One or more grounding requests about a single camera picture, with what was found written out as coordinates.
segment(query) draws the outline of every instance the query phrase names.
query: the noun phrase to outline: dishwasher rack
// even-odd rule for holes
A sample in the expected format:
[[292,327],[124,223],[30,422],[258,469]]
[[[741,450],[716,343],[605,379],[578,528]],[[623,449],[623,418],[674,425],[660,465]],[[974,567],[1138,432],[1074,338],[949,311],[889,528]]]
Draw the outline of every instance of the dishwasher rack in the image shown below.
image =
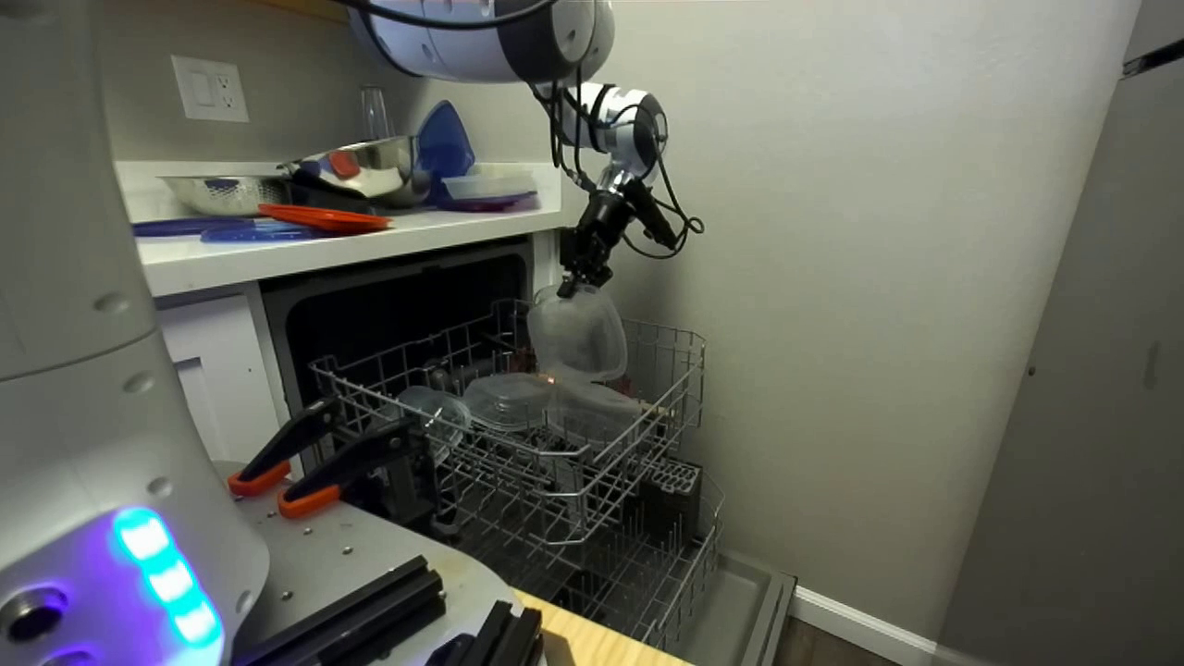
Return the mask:
[[341,438],[364,438],[409,413],[430,432],[447,432],[438,450],[441,487],[468,493],[468,523],[495,523],[523,544],[562,557],[614,523],[638,485],[704,418],[708,353],[697,334],[638,327],[628,334],[628,395],[638,418],[606,440],[554,440],[552,432],[491,432],[458,413],[426,413],[399,392],[430,383],[458,395],[474,379],[533,374],[526,303],[495,303],[490,313],[396,343],[352,361],[319,358],[310,370],[341,403]]

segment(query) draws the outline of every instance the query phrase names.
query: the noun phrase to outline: kitchen counter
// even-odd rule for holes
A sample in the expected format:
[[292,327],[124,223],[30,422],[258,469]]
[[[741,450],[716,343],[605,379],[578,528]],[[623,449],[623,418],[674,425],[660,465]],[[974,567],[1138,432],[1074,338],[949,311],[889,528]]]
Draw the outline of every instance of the kitchen counter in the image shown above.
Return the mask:
[[595,626],[580,613],[570,613],[554,604],[544,604],[526,592],[517,592],[517,598],[523,598],[523,607],[533,607],[544,613],[544,630],[570,642],[570,655],[578,666],[684,666],[684,657],[674,657],[660,647],[648,647],[632,636],[623,636],[623,634]]
[[153,296],[208,291],[248,284],[264,276],[375,264],[393,254],[419,254],[438,249],[464,249],[500,238],[526,238],[560,228],[560,203],[538,211],[456,213],[415,211],[396,213],[393,228],[364,238],[285,239],[285,244],[204,244],[200,238],[150,238],[137,239]]

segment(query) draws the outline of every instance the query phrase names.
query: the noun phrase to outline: baseboard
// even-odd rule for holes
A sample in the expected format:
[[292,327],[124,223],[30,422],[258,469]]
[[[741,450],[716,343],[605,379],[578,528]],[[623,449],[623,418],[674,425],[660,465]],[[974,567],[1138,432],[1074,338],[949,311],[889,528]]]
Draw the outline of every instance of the baseboard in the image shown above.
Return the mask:
[[813,589],[796,589],[794,617],[817,626],[849,642],[859,642],[901,666],[933,666],[935,639],[889,626],[868,612],[817,597]]

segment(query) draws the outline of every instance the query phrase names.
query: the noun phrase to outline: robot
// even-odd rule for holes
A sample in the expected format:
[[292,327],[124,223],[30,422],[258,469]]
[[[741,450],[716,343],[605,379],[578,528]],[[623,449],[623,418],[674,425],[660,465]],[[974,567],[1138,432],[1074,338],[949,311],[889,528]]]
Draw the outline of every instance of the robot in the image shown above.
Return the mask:
[[[409,73],[533,87],[554,161],[589,194],[562,233],[562,291],[611,276],[632,219],[670,251],[704,228],[648,189],[654,165],[665,176],[662,105],[584,81],[614,44],[605,0],[345,4]],[[0,81],[0,662],[227,662],[272,555],[211,469],[157,328],[94,4],[0,0]],[[580,149],[606,157],[601,176]]]

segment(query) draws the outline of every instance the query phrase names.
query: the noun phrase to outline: wooden surface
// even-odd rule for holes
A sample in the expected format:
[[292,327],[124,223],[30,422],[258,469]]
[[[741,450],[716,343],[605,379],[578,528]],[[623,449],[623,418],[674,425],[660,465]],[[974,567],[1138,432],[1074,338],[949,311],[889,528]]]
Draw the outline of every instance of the wooden surface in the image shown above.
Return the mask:
[[787,623],[782,636],[778,666],[893,666],[849,639],[837,639],[813,626]]
[[517,592],[523,607],[538,607],[544,613],[544,630],[565,636],[578,666],[684,666],[683,657],[628,639],[606,626],[595,626],[580,613],[552,607],[538,597]]

